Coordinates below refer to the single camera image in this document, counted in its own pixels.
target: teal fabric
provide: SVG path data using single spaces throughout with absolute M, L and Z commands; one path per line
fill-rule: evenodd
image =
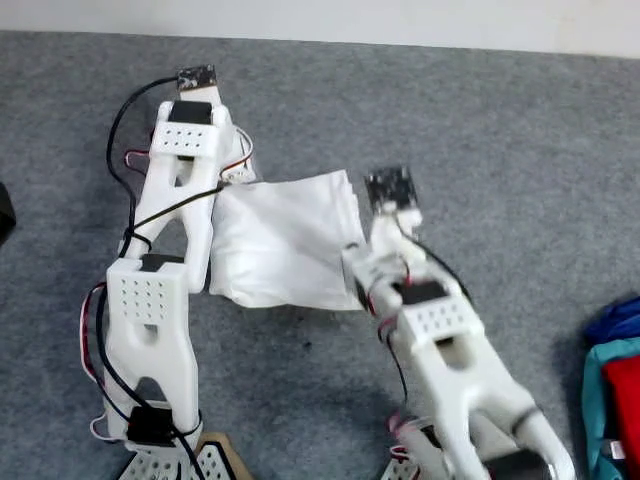
M 587 436 L 587 461 L 592 480 L 623 480 L 616 465 L 600 453 L 607 422 L 602 367 L 612 360 L 640 355 L 640 338 L 596 345 L 587 355 L 582 383 L 582 418 Z

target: white cloth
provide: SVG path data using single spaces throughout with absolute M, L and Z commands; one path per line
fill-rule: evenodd
M 244 307 L 356 310 L 340 253 L 364 242 L 344 170 L 285 183 L 226 188 L 213 211 L 211 293 Z

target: white wall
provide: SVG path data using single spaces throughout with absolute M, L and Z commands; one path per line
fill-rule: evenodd
M 0 29 L 390 43 L 640 58 L 640 0 L 0 0 Z

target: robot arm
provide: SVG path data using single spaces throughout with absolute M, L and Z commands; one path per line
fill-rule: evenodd
M 108 372 L 104 387 L 113 402 L 105 400 L 109 435 L 132 451 L 177 458 L 189 472 L 171 432 L 181 432 L 194 449 L 202 430 L 189 294 L 205 284 L 218 184 L 252 181 L 255 173 L 251 141 L 221 103 L 213 67 L 181 71 L 178 90 L 180 98 L 158 110 L 136 235 L 107 271 L 109 362 L 126 386 L 135 389 L 150 378 L 165 398 L 148 401 L 155 410 L 150 415 Z M 184 258 L 150 253 L 151 242 L 173 219 L 182 222 L 188 238 Z
M 439 445 L 409 424 L 393 433 L 429 479 L 489 479 L 497 447 L 535 452 L 552 478 L 574 480 L 567 451 L 491 346 L 455 274 L 413 239 L 422 219 L 407 169 L 374 172 L 367 186 L 370 243 L 343 252 L 345 278 L 366 310 L 395 325 L 393 346 L 421 380 Z

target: gray carpet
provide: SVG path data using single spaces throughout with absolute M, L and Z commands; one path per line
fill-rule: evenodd
M 367 223 L 361 177 L 411 166 L 423 238 L 583 469 L 580 329 L 640 279 L 639 61 L 88 34 L 0 46 L 0 181 L 19 222 L 0 250 L 2 478 L 111 479 L 128 457 L 87 431 L 101 402 L 77 345 L 82 297 L 126 224 L 106 135 L 136 86 L 210 61 L 265 179 L 347 168 Z M 146 145 L 169 94 L 137 105 L 119 149 Z M 257 478 L 376 478 L 401 391 L 364 314 L 203 294 L 190 324 L 206 429 L 229 432 Z

